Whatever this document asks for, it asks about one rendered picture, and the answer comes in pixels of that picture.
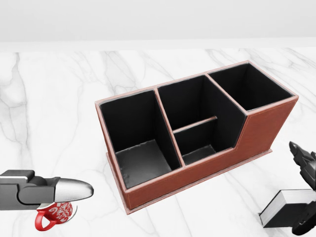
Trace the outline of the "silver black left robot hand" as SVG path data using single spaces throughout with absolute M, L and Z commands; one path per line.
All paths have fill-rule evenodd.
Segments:
M 93 193 L 87 182 L 43 178 L 33 170 L 7 170 L 0 174 L 0 210 L 35 210 L 43 203 L 82 200 Z

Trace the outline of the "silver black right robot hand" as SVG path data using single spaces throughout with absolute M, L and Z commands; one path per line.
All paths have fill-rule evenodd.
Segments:
M 313 191 L 316 192 L 316 153 L 308 153 L 296 143 L 290 141 L 289 147 L 293 160 L 300 166 L 300 174 Z M 292 233 L 301 236 L 316 226 L 316 199 L 311 201 L 298 216 L 292 227 Z

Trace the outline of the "black book with white pages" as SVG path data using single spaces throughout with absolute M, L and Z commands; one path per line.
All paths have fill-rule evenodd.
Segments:
M 292 227 L 306 206 L 316 200 L 310 189 L 280 190 L 260 214 L 264 228 Z

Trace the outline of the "red-brown desk caddy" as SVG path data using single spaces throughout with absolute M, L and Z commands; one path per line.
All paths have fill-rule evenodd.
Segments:
M 126 213 L 268 154 L 297 100 L 245 61 L 96 101 Z

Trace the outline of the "red patterned mug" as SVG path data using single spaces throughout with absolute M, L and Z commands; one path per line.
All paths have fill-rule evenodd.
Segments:
M 75 214 L 70 202 L 43 203 L 37 208 L 35 228 L 38 231 L 48 231 L 55 225 L 64 224 Z

